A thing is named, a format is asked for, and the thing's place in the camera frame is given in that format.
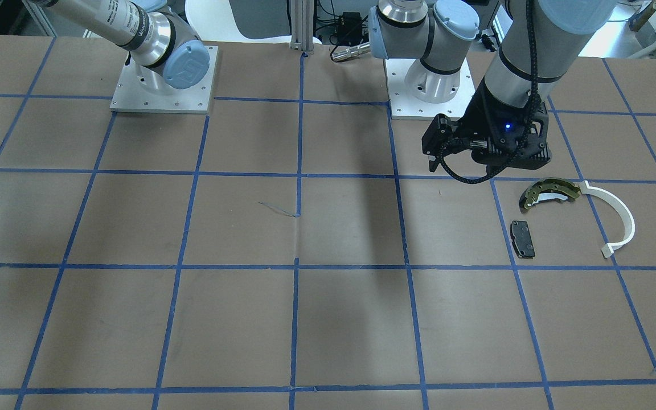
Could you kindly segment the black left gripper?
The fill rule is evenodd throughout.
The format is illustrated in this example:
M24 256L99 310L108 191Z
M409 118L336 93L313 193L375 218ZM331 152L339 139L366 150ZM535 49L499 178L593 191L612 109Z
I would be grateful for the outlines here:
M486 147L472 148L472 159L487 166L500 167L511 157L521 141L526 125L527 108L514 107L496 99L482 80L462 117L462 136L482 141ZM532 116L532 128L520 145L513 168L536 170L552 159L547 143L548 112L544 101ZM429 172L441 166L442 159L430 157Z

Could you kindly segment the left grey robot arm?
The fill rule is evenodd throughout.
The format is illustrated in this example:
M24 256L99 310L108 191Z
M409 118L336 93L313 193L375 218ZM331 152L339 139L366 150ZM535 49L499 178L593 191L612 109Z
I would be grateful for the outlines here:
M505 38L464 114L436 114L421 139L429 171L442 167L460 180L446 158L470 151L486 166L476 184L506 168L536 170L551 161L547 143L550 91L614 10L614 1L507 1L512 18ZM371 53L412 60L404 83L416 98L452 98L461 66L481 27L464 1L380 1L368 13Z

